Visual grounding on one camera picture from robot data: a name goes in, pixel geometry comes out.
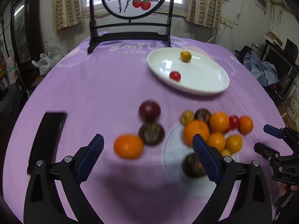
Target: round frame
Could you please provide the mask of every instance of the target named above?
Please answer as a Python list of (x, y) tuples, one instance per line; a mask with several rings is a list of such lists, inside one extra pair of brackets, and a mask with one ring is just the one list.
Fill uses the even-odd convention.
[(108, 8), (108, 6), (107, 6), (107, 4), (106, 4), (106, 1), (105, 1), (105, 0), (102, 0), (102, 3), (103, 3), (103, 5), (104, 5), (105, 9), (106, 9), (111, 15), (113, 15), (113, 16), (115, 16), (115, 17), (117, 17), (117, 18), (125, 19), (125, 20), (132, 20), (132, 19), (144, 18), (144, 17), (146, 17), (146, 16), (148, 16), (148, 15), (154, 13), (155, 11), (157, 11), (157, 10), (162, 6), (162, 4), (163, 4), (164, 2), (165, 2), (165, 0), (160, 0), (160, 1), (158, 2), (158, 4), (157, 4), (153, 9), (151, 9), (150, 11), (148, 11), (148, 12), (142, 14), (142, 15), (135, 16), (135, 17), (124, 17), (124, 16), (120, 16), (120, 15), (118, 15), (118, 14), (112, 12), (111, 9)]

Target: white plastic bag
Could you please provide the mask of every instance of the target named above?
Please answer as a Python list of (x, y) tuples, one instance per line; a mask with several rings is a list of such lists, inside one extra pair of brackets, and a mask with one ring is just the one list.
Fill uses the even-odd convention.
[(32, 64), (39, 68), (41, 76), (45, 76), (61, 60), (61, 57), (61, 55), (56, 55), (53, 59), (50, 59), (45, 53), (41, 53), (40, 60), (38, 62), (33, 60)]

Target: blue cloth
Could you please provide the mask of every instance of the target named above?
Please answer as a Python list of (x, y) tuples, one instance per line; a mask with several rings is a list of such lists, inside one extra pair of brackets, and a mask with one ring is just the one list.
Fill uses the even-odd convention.
[(261, 62), (254, 51), (248, 51), (246, 53), (243, 65), (254, 75), (263, 87), (276, 84), (279, 81), (275, 66), (267, 61)]

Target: checkered curtain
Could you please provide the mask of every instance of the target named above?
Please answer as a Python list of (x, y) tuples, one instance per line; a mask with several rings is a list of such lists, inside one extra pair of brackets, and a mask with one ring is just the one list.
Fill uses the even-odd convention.
[(190, 0), (187, 21), (219, 29), (221, 0)]
[(54, 31), (81, 23), (80, 0), (53, 0), (52, 19)]

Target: white bucket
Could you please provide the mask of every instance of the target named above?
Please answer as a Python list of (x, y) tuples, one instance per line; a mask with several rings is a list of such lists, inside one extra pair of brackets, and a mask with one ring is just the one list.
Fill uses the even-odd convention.
[(290, 97), (286, 105), (286, 111), (291, 120), (295, 121), (299, 118), (299, 94), (296, 91)]

